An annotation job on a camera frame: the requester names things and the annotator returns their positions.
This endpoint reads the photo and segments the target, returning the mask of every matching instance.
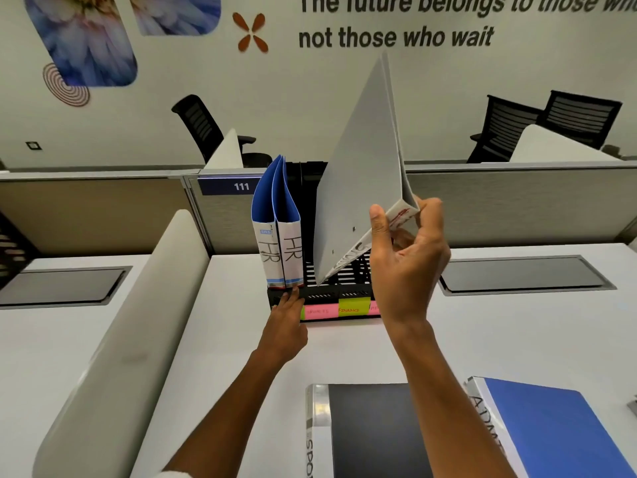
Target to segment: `pink sticky note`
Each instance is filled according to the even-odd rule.
[[[370,302],[370,311],[367,313],[367,315],[380,315],[380,310],[378,310],[378,305],[376,304],[375,300],[372,300]]]
[[[338,318],[338,304],[324,303],[320,305],[305,306],[305,320],[315,321],[317,319],[336,319]]]

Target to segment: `sticky note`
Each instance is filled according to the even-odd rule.
[[[380,315],[380,310],[378,309],[378,305],[376,304],[375,300],[372,300],[370,302],[370,311],[367,313],[367,315]]]
[[[370,297],[360,298],[339,298],[338,316],[346,315],[367,315],[370,311]]]
[[[337,317],[337,303],[324,303],[322,305],[304,305],[301,309],[302,321],[315,321],[317,319],[336,319]]]

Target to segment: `green sticky note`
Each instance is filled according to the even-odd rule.
[[[338,316],[367,315],[370,311],[371,297],[339,298]]]

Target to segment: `white desk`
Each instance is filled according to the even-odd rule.
[[[147,259],[49,258],[28,266],[132,268],[107,305],[0,310],[0,476],[31,477],[40,443]]]
[[[443,296],[429,311],[456,377],[581,391],[637,470],[637,254],[625,245],[454,250],[455,258],[581,254],[617,290]],[[257,345],[269,308],[258,255],[213,256],[132,478],[150,478],[181,445]],[[250,436],[241,477],[305,469],[305,388],[406,382],[379,319],[310,324],[307,348],[277,376]]]

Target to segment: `orange x decal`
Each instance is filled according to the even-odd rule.
[[[255,32],[259,31],[261,27],[263,27],[263,25],[266,24],[265,15],[263,15],[262,13],[259,13],[259,15],[254,17],[254,22],[252,22],[252,30],[250,30],[250,28],[248,27],[248,24],[245,23],[243,16],[239,15],[238,13],[233,13],[233,20],[235,21],[235,23],[237,24],[239,28],[248,32],[248,34],[245,37],[239,40],[240,52],[244,52],[248,49],[248,46],[250,45],[250,36],[252,36],[254,37],[254,43],[257,44],[257,47],[259,47],[259,50],[261,50],[261,52],[263,53],[267,53],[267,43],[265,42],[265,40],[257,37],[254,34]]]

